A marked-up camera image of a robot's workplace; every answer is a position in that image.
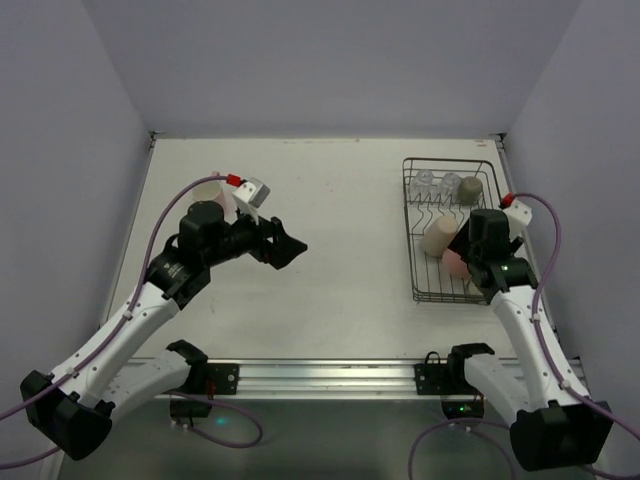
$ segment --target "metal frame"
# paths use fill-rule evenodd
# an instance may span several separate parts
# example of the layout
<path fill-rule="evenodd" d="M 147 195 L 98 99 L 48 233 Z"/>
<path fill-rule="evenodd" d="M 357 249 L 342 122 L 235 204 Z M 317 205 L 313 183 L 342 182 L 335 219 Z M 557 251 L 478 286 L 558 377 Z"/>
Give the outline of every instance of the metal frame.
<path fill-rule="evenodd" d="M 150 359 L 136 358 L 125 369 Z M 210 359 L 209 363 L 237 363 L 237 394 L 220 396 L 235 400 L 440 400 L 471 399 L 472 395 L 421 395 L 416 393 L 414 360 L 236 360 Z M 506 371 L 526 388 L 517 360 L 500 359 Z M 579 361 L 569 362 L 585 383 Z"/>
<path fill-rule="evenodd" d="M 412 197 L 409 191 L 411 180 L 421 169 L 431 170 L 436 179 L 448 172 L 478 177 L 484 191 L 473 205 L 462 205 L 452 196 L 442 198 L 440 194 Z M 484 304 L 481 295 L 469 291 L 469 282 L 454 279 L 441 265 L 440 259 L 428 257 L 420 248 L 420 241 L 430 223 L 441 215 L 453 216 L 462 226 L 472 210 L 497 208 L 501 193 L 495 168 L 485 160 L 409 157 L 402 163 L 402 180 L 413 299 L 417 302 Z"/>

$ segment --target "cable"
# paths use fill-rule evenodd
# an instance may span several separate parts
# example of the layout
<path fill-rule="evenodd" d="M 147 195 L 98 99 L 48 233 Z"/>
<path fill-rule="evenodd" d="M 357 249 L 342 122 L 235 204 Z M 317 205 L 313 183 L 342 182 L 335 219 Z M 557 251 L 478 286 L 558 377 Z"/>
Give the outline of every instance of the cable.
<path fill-rule="evenodd" d="M 505 425 L 502 425 L 500 423 L 496 423 L 496 422 L 491 422 L 488 420 L 482 420 L 480 418 L 458 418 L 458 419 L 454 419 L 454 420 L 444 420 L 440 423 L 437 423 L 435 425 L 432 425 L 426 429 L 424 429 L 422 432 L 420 432 L 420 434 L 416 437 L 416 439 L 413 441 L 413 445 L 411 445 L 411 450 L 409 450 L 409 458 L 407 460 L 407 473 L 409 475 L 409 480 L 414 480 L 413 479 L 413 459 L 416 455 L 416 450 L 418 448 L 418 445 L 420 444 L 420 442 L 422 441 L 422 439 L 424 437 L 426 437 L 428 434 L 442 428 L 442 427 L 446 427 L 447 425 L 456 425 L 459 423 L 471 423 L 471 424 L 481 424 L 481 425 L 489 425 L 492 427 L 496 427 L 496 428 L 502 428 L 503 430 L 509 430 L 508 427 L 506 427 Z M 475 430 L 470 430 L 469 433 L 473 433 L 474 435 L 477 435 L 478 437 L 481 437 L 487 441 L 489 441 L 490 443 L 492 443 L 493 445 L 495 445 L 498 450 L 500 451 L 500 453 L 502 454 L 502 456 L 505 458 L 505 460 L 507 461 L 507 463 L 509 464 L 509 471 L 511 472 L 511 480 L 516 480 L 516 467 L 513 463 L 513 461 L 511 460 L 511 458 L 509 457 L 509 454 L 507 453 L 507 451 L 502 447 L 502 445 L 500 445 L 495 439 L 491 438 L 488 435 L 485 435 L 484 433 L 481 432 L 476 432 Z"/>
<path fill-rule="evenodd" d="M 435 355 L 438 358 L 438 364 L 442 363 L 442 359 L 440 358 L 440 354 L 438 352 L 436 352 L 435 350 L 431 350 L 429 353 L 427 353 L 427 356 L 424 359 L 424 364 L 425 365 L 427 365 L 429 363 L 429 361 L 431 360 L 431 355 Z"/>
<path fill-rule="evenodd" d="M 551 270 L 553 269 L 553 267 L 554 267 L 554 265 L 556 263 L 556 260 L 558 259 L 558 254 L 560 253 L 560 246 L 562 245 L 562 228 L 560 226 L 560 218 L 558 217 L 558 213 L 556 212 L 556 210 L 553 208 L 553 206 L 547 200 L 545 200 L 544 198 L 542 198 L 539 195 L 536 195 L 535 193 L 515 193 L 512 196 L 512 198 L 514 198 L 514 199 L 518 198 L 518 197 L 532 198 L 532 199 L 537 200 L 538 202 L 540 202 L 542 205 L 544 205 L 546 207 L 546 209 L 549 211 L 549 213 L 551 214 L 551 216 L 553 217 L 553 223 L 554 223 L 554 226 L 555 226 L 555 237 L 556 238 L 555 238 L 555 246 L 553 248 L 553 253 L 551 254 L 551 259 L 549 260 L 549 263 L 547 264 L 547 267 L 545 268 L 544 273 L 542 274 L 542 278 L 540 279 L 540 282 L 538 283 L 538 287 L 535 290 L 535 293 L 533 295 L 533 302 L 531 304 L 531 311 L 532 312 L 537 312 L 538 311 L 538 304 L 540 302 L 540 296 L 542 295 L 542 289 L 544 288 L 545 284 L 549 280 L 549 276 L 551 275 Z M 547 345 L 547 342 L 546 342 L 546 340 L 544 338 L 544 333 L 542 332 L 542 327 L 540 326 L 540 319 L 536 318 L 535 314 L 534 314 L 534 317 L 532 318 L 532 321 L 533 321 L 533 326 L 534 326 L 534 329 L 535 329 L 535 332 L 536 332 L 536 336 L 538 337 L 538 342 L 540 343 L 540 348 L 542 349 L 542 353 L 543 353 L 543 355 L 545 357 L 545 360 L 549 364 L 549 368 L 553 372 L 553 375 L 556 377 L 556 380 L 560 384 L 563 384 L 565 379 L 562 376 L 562 372 L 560 372 L 560 369 L 555 364 L 555 362 L 553 360 L 553 356 L 551 355 L 551 352 L 549 351 L 549 346 Z M 580 402 L 582 402 L 583 404 L 585 404 L 586 406 L 591 408 L 596 413 L 598 413 L 598 414 L 602 415 L 603 417 L 608 418 L 612 422 L 618 424 L 618 426 L 622 427 L 624 430 L 629 432 L 637 440 L 640 440 L 640 431 L 639 430 L 636 430 L 634 427 L 632 427 L 631 425 L 627 424 L 625 421 L 623 421 L 622 419 L 620 419 L 619 417 L 617 417 L 613 413 L 608 412 L 607 410 L 605 410 L 601 406 L 597 405 L 591 399 L 580 395 L 573 388 L 571 388 L 571 386 L 563 387 L 563 388 L 564 388 L 564 390 L 567 391 L 567 393 L 569 393 L 569 395 L 571 395 L 575 399 L 579 400 Z M 638 479 L 638 477 L 639 477 L 638 475 L 617 476 L 617 475 L 612 475 L 612 474 L 608 474 L 608 473 L 605 473 L 605 472 L 600 472 L 598 470 L 593 469 L 592 467 L 586 467 L 586 468 L 591 473 L 594 473 L 595 475 L 601 476 L 603 478 L 612 478 L 612 479 L 615 479 L 615 480 L 619 480 L 619 479 L 630 479 L 631 480 L 631 479 Z"/>
<path fill-rule="evenodd" d="M 54 453 L 58 453 L 60 451 L 60 447 L 52 448 L 51 450 L 47 450 L 40 455 L 36 455 L 35 457 L 26 458 L 24 460 L 18 460 L 17 462 L 9 462 L 0 464 L 0 470 L 9 470 L 12 468 L 20 468 L 26 467 L 27 465 L 31 465 L 32 463 L 39 462 L 40 460 L 44 460 L 45 458 L 53 455 Z"/>
<path fill-rule="evenodd" d="M 262 427 L 262 423 L 260 422 L 260 420 L 253 413 L 251 413 L 248 410 L 245 410 L 242 407 L 238 407 L 237 405 L 231 405 L 224 402 L 219 402 L 217 400 L 208 400 L 208 399 L 200 398 L 197 395 L 190 395 L 188 393 L 177 392 L 175 390 L 172 390 L 171 392 L 169 392 L 169 394 L 188 398 L 189 400 L 194 400 L 196 402 L 206 403 L 207 405 L 211 405 L 212 407 L 228 408 L 229 410 L 234 410 L 244 415 L 249 420 L 251 420 L 251 422 L 258 429 L 258 435 L 256 436 L 256 438 L 254 438 L 250 442 L 231 442 L 229 440 L 223 440 L 221 438 L 214 437 L 213 435 L 209 435 L 208 433 L 203 432 L 197 427 L 186 425 L 180 422 L 180 425 L 182 425 L 184 428 L 186 428 L 190 432 L 195 433 L 196 435 L 201 436 L 206 440 L 209 440 L 210 442 L 216 443 L 218 445 L 222 445 L 223 447 L 227 447 L 227 448 L 251 448 L 256 446 L 258 443 L 260 443 L 260 441 L 262 440 L 262 437 L 264 436 L 264 428 Z"/>
<path fill-rule="evenodd" d="M 146 275 L 146 271 L 147 271 L 147 267 L 149 266 L 149 260 L 151 259 L 151 252 L 153 251 L 153 246 L 155 244 L 156 241 L 156 237 L 158 236 L 158 231 L 160 230 L 160 227 L 162 226 L 162 223 L 164 222 L 164 219 L 167 217 L 167 215 L 169 214 L 169 211 L 175 206 L 176 203 L 178 203 L 178 201 L 186 194 L 188 193 L 190 190 L 192 190 L 194 187 L 197 187 L 198 185 L 202 184 L 202 183 L 206 183 L 206 182 L 211 182 L 211 181 L 229 181 L 229 180 L 233 180 L 235 182 L 235 179 L 238 178 L 235 175 L 211 175 L 208 177 L 203 177 L 200 178 L 198 180 L 195 180 L 193 182 L 191 182 L 189 185 L 187 185 L 186 187 L 184 187 L 182 190 L 180 190 L 180 192 L 178 192 L 178 194 L 173 197 L 171 199 L 171 201 L 169 202 L 169 204 L 164 208 L 164 210 L 160 213 L 160 216 L 158 217 L 158 221 L 156 222 L 156 224 L 153 227 L 153 230 L 151 232 L 151 236 L 149 238 L 149 243 L 147 244 L 147 250 L 145 251 L 144 254 L 144 260 L 142 261 L 142 268 L 140 269 L 140 275 L 138 277 L 138 283 L 136 284 L 136 288 L 133 292 L 133 296 L 131 297 L 131 301 L 129 303 L 129 309 L 127 311 L 125 311 L 125 314 L 122 316 L 122 318 L 120 318 L 120 320 L 118 321 L 118 323 L 116 324 L 116 326 L 114 327 L 114 329 L 111 331 L 111 333 L 100 343 L 100 345 L 98 345 L 96 347 L 96 349 L 91 352 L 89 355 L 87 355 L 87 357 L 85 359 L 83 359 L 80 363 L 78 363 L 74 370 L 76 372 L 79 372 L 80 370 L 82 370 L 84 367 L 86 367 L 87 365 L 89 365 L 91 362 L 93 362 L 93 360 L 96 359 L 96 357 L 98 355 L 100 355 L 100 353 L 102 353 L 102 351 L 107 348 L 107 346 L 113 341 L 113 339 L 118 335 L 118 333 L 120 332 L 120 330 L 122 330 L 122 327 L 125 326 L 125 324 L 128 321 L 128 316 L 127 314 L 131 314 L 133 312 L 133 310 L 135 309 L 136 304 L 138 303 L 138 299 L 140 298 L 140 294 L 142 293 L 142 287 L 144 286 L 144 280 L 145 280 L 145 275 Z M 0 414 L 0 422 L 2 422 L 3 420 L 9 418 L 12 415 L 15 415 L 16 413 L 20 412 L 21 410 L 24 410 L 25 408 L 27 408 L 30 405 L 33 405 L 35 402 L 37 402 L 38 400 L 40 400 L 42 397 L 48 395 L 49 393 L 51 393 L 52 391 L 54 391 L 56 388 L 60 387 L 61 385 L 63 385 L 66 381 L 68 381 L 73 375 L 71 374 L 65 374 L 63 376 L 61 376 L 58 380 L 56 380 L 55 382 L 53 382 L 50 386 L 48 386 L 47 388 L 45 388 L 43 391 L 41 391 L 40 393 L 34 395 L 33 397 L 31 397 L 30 399 L 10 408 L 9 410 L 7 410 L 6 412 L 2 412 Z M 41 460 L 42 458 L 45 457 L 33 457 L 33 458 L 38 458 L 38 460 Z M 12 465 L 12 464 L 0 464 L 0 470 L 2 470 L 5 465 Z"/>

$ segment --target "beige cup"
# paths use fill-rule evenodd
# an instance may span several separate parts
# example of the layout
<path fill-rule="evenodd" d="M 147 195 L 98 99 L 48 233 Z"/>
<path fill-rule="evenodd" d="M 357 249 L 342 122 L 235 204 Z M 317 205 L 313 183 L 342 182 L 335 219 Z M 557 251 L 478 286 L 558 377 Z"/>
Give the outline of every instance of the beige cup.
<path fill-rule="evenodd" d="M 440 258 L 457 232 L 458 222 L 454 217 L 451 215 L 438 217 L 424 232 L 420 247 L 430 257 Z"/>

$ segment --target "red connector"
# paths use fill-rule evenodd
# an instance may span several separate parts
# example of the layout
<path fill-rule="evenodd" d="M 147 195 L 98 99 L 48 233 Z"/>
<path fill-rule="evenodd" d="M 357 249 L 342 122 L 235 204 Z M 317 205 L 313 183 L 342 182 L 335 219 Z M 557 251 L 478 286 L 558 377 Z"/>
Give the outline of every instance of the red connector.
<path fill-rule="evenodd" d="M 240 185 L 242 185 L 242 177 L 239 177 L 237 175 L 234 175 L 233 173 L 230 173 L 229 175 L 227 175 L 227 183 L 232 187 L 237 188 Z"/>
<path fill-rule="evenodd" d="M 513 195 L 513 193 L 507 193 L 500 202 L 500 208 L 504 210 L 505 208 L 510 207 L 515 199 L 516 197 Z"/>
<path fill-rule="evenodd" d="M 213 383 L 213 378 L 208 378 L 207 381 L 204 382 L 204 388 L 207 392 L 207 398 L 213 400 L 213 396 L 216 394 L 216 384 Z"/>

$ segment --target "wire dish rack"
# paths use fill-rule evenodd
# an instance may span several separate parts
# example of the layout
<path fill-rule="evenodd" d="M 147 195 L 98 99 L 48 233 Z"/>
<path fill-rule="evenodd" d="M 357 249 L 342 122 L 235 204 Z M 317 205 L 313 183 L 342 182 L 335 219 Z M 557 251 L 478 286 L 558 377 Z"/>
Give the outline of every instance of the wire dish rack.
<path fill-rule="evenodd" d="M 434 174 L 434 184 L 448 172 L 460 177 L 474 176 L 482 181 L 482 194 L 472 205 L 462 205 L 452 195 L 415 195 L 411 198 L 410 184 L 419 170 L 429 169 Z M 472 210 L 497 208 L 500 190 L 493 165 L 485 160 L 443 160 L 432 158 L 407 158 L 402 164 L 404 218 L 411 267 L 411 289 L 417 302 L 484 303 L 481 295 L 470 293 L 469 282 L 451 277 L 442 260 L 426 255 L 420 241 L 431 222 L 442 215 L 451 215 L 462 227 Z"/>

